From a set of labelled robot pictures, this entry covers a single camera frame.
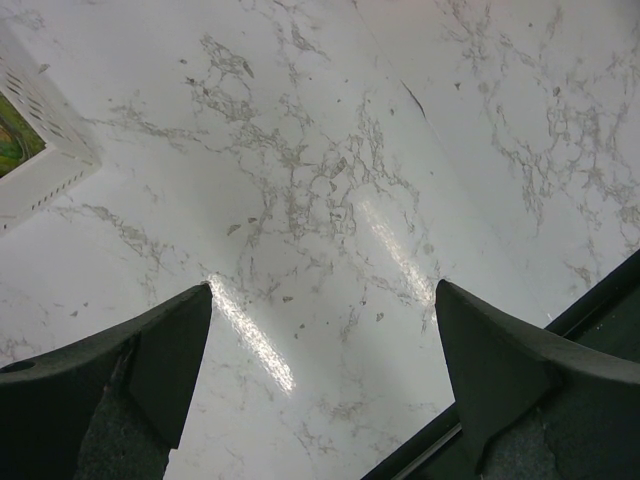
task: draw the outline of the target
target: green object in basket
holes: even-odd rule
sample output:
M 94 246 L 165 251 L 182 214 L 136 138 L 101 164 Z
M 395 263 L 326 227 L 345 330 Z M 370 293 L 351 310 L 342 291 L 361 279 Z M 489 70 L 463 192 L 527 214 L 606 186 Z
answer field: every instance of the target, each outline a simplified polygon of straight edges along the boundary
M 0 178 L 44 148 L 44 140 L 0 93 Z

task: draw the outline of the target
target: white plastic basket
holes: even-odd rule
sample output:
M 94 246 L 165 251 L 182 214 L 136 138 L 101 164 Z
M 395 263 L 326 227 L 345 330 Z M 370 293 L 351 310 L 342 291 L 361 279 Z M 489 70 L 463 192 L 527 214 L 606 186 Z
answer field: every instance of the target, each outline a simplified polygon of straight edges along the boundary
M 45 142 L 45 149 L 0 178 L 0 236 L 96 171 L 100 163 L 59 108 L 41 92 L 41 78 L 29 78 L 17 47 L 0 36 L 0 92 Z

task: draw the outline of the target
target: white container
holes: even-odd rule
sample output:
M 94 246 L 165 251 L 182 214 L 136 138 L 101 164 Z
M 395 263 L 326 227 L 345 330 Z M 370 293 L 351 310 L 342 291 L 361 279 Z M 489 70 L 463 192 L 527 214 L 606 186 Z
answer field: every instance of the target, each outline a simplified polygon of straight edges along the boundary
M 37 74 L 26 73 L 24 62 L 20 61 L 21 50 L 8 35 L 7 30 L 0 33 L 0 92 L 46 147 L 0 178 L 0 236 L 100 166 L 60 114 L 60 108 L 47 98 L 46 83 L 35 78 Z

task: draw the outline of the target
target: marble countertop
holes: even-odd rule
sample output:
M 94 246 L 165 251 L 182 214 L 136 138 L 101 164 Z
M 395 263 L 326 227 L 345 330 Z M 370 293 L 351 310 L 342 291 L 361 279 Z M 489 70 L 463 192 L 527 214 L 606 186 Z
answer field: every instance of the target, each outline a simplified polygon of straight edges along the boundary
M 439 279 L 544 326 L 638 245 L 632 2 L 481 3 L 0 2 L 103 162 L 0 239 L 0 362 L 208 281 L 166 478 L 367 473 L 452 401 Z

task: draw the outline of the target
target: white marble surface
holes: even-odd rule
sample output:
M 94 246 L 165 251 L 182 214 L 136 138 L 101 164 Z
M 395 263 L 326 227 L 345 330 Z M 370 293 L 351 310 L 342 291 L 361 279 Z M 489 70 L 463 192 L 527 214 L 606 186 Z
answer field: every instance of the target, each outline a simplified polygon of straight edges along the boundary
M 555 317 L 640 247 L 640 4 L 357 0 Z

